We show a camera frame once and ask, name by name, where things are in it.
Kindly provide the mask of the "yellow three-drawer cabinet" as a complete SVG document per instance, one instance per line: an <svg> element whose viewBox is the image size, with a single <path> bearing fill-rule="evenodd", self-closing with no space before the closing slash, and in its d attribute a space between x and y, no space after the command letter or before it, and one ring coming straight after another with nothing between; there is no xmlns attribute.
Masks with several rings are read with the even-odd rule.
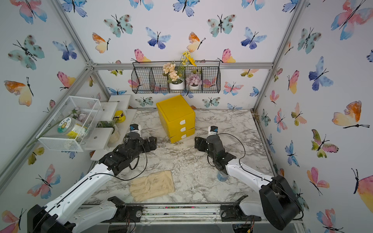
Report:
<svg viewBox="0 0 373 233"><path fill-rule="evenodd" d="M156 104L160 122L171 143L195 134L196 114L182 95Z"/></svg>

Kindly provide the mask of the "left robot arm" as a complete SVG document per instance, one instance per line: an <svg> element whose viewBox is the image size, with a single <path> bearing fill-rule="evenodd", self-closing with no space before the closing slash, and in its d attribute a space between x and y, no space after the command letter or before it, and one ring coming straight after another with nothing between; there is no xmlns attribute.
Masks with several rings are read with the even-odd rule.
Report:
<svg viewBox="0 0 373 233"><path fill-rule="evenodd" d="M112 219L123 208L118 198L110 198L103 207L83 211L77 209L101 186L130 167L135 159L157 148L157 138L143 139L140 131L128 133L124 143L104 155L81 180L45 206L35 205L27 213L28 233L80 233L100 222Z"/></svg>

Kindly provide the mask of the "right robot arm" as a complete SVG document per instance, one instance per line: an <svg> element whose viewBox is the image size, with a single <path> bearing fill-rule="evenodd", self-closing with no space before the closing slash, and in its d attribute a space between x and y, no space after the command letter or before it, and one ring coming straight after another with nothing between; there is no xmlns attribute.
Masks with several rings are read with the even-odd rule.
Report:
<svg viewBox="0 0 373 233"><path fill-rule="evenodd" d="M268 176L245 165L225 150L219 135L196 137L194 141L198 151L207 153L208 161L213 163L221 179L236 178L259 195L259 201L251 201L247 195L237 200L233 212L238 216L265 218L278 230L303 218L301 205L284 177Z"/></svg>

